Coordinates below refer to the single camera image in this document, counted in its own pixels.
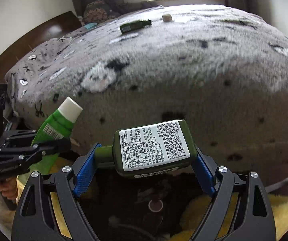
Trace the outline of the green tube white cap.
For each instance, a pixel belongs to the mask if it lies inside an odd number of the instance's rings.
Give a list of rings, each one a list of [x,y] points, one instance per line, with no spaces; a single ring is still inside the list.
[[[32,140],[31,146],[54,140],[69,139],[75,122],[82,111],[83,108],[79,104],[70,97],[67,97],[60,107],[41,125]],[[18,176],[18,180],[21,184],[25,185],[30,173],[33,171],[37,170],[42,175],[48,174],[58,156],[58,153],[43,156],[41,161],[29,167],[28,173]]]

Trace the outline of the large dark green bottle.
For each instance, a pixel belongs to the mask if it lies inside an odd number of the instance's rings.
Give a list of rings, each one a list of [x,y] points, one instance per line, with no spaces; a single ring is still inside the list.
[[[111,146],[94,152],[97,166],[113,164],[120,175],[135,178],[175,171],[196,158],[197,150],[183,119],[118,130]]]

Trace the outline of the small dark green bottle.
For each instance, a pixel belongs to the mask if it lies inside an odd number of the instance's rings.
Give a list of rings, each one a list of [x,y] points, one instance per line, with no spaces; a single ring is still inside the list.
[[[119,27],[122,34],[133,32],[147,26],[152,25],[151,20],[137,20],[129,23],[125,23]]]

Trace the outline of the white tape roll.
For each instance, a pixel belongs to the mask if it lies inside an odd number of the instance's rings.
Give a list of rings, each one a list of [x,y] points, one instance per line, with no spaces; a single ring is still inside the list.
[[[163,19],[163,22],[172,22],[173,21],[171,14],[162,15],[162,19]]]

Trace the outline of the black trash bag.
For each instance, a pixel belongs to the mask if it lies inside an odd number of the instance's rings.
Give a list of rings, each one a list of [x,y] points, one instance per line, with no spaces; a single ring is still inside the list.
[[[108,169],[96,172],[80,205],[100,240],[169,240],[184,230],[186,208],[203,195],[192,173],[135,179]],[[162,211],[151,212],[151,200],[161,200]]]

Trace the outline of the grey dotted pillow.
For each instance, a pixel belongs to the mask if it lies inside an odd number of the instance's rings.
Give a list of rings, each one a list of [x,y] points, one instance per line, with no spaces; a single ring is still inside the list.
[[[42,121],[64,100],[59,80],[78,52],[72,37],[52,38],[32,49],[5,75],[11,108],[17,117]]]

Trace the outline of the yellow fluffy clothing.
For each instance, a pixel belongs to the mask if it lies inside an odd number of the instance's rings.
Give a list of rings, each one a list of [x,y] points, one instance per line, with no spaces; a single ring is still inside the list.
[[[275,220],[277,240],[281,240],[282,237],[286,237],[288,231],[288,196],[269,195],[269,199]],[[51,193],[51,205],[54,209],[60,233],[64,237],[71,239],[71,234],[64,220],[56,193]],[[189,234],[193,233],[193,223],[197,223],[201,219],[201,216],[193,216],[191,212],[184,212],[182,219],[184,220],[184,231],[176,234],[171,240],[184,240],[184,238],[187,238]]]

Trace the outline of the round metal can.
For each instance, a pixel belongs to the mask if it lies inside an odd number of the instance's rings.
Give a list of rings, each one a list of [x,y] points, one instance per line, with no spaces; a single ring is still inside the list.
[[[148,208],[151,212],[153,213],[158,213],[160,211],[162,211],[164,207],[164,203],[161,200],[151,200],[148,203]]]

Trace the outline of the grey patterned fleece blanket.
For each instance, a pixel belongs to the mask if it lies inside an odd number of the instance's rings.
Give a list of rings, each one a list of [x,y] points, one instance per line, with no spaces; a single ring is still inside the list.
[[[152,25],[121,33],[137,20]],[[202,152],[232,170],[267,178],[288,165],[288,37],[260,16],[156,7],[65,37],[79,44],[59,84],[83,108],[72,132],[80,154],[118,129],[182,118]]]

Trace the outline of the brown wooden headboard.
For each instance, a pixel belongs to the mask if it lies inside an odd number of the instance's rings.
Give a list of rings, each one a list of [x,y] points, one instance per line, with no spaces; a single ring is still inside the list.
[[[20,59],[41,43],[52,38],[60,38],[81,27],[81,23],[72,11],[56,16],[35,27],[0,55],[0,83],[4,82],[5,74]]]

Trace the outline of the teal small box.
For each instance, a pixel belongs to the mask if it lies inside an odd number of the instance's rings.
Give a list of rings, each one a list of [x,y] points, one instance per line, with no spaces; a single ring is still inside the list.
[[[85,24],[84,27],[86,29],[91,29],[91,28],[94,28],[97,24],[96,23],[88,23],[88,24]]]

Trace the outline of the dark patterned pillow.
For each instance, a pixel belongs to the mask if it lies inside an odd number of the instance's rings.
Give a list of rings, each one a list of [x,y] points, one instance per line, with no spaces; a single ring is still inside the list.
[[[105,0],[96,0],[86,6],[83,20],[84,23],[99,24],[118,17],[120,13],[113,11]]]

